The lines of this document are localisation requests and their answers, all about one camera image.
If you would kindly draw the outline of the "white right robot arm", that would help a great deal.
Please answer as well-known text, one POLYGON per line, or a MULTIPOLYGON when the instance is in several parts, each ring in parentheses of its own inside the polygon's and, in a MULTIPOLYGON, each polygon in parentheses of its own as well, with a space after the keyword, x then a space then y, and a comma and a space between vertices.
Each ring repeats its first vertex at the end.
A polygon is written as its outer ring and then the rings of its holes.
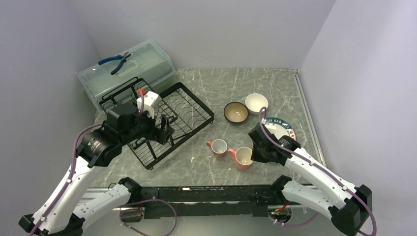
POLYGON ((280 176, 271 186, 271 198, 277 204, 296 202, 331 220, 346 236, 355 236, 372 213, 372 191, 366 185, 356 186, 327 169, 291 137, 276 138, 263 124, 248 133, 253 143, 251 160, 273 162, 287 167, 307 179, 314 189, 280 176))

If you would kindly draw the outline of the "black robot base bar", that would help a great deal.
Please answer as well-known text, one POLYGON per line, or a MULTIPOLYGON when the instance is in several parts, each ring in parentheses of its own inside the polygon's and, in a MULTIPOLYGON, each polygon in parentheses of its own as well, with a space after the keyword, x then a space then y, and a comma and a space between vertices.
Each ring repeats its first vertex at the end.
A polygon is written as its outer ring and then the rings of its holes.
POLYGON ((124 204, 141 207, 145 219, 168 216, 267 217, 288 201, 270 185, 143 187, 124 204))

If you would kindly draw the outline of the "black wire dish rack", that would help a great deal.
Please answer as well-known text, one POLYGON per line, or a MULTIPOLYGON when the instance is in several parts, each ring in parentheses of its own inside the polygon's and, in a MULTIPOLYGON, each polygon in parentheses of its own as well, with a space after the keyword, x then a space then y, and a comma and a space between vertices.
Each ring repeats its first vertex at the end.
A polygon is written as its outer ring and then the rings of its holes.
MULTIPOLYGON (((146 92, 154 90, 143 78, 134 77, 131 81, 127 85, 122 84, 116 92, 105 95, 100 106, 107 112, 118 100, 136 102, 139 89, 146 92)), ((161 115, 166 115, 170 117, 170 126, 175 132, 164 145, 145 138, 128 143, 147 170, 153 169, 158 162, 214 121, 213 111, 181 82, 166 88, 159 96, 162 100, 155 109, 156 127, 160 127, 161 115)))

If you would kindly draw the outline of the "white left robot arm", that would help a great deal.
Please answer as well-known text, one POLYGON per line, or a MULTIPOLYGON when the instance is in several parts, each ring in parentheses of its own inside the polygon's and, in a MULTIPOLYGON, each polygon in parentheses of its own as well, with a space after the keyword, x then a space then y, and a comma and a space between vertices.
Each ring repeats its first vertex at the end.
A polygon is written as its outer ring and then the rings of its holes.
POLYGON ((97 176, 121 154, 124 145, 138 138, 160 137, 161 129, 155 125, 158 104, 157 101, 119 103, 101 125, 81 131, 68 171, 43 206, 24 215, 19 226, 31 236, 80 236, 112 209, 136 206, 142 199, 142 188, 129 177, 85 204, 80 204, 80 200, 97 176))

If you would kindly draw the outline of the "dark blue tan bowl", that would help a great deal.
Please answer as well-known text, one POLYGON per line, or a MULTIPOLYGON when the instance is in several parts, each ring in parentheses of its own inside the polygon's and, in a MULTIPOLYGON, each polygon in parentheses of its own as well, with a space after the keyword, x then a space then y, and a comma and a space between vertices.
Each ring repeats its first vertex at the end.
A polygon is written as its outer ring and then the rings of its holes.
POLYGON ((223 115, 229 123, 241 125, 247 120, 249 111, 247 107, 240 102, 230 102, 224 107, 223 115))

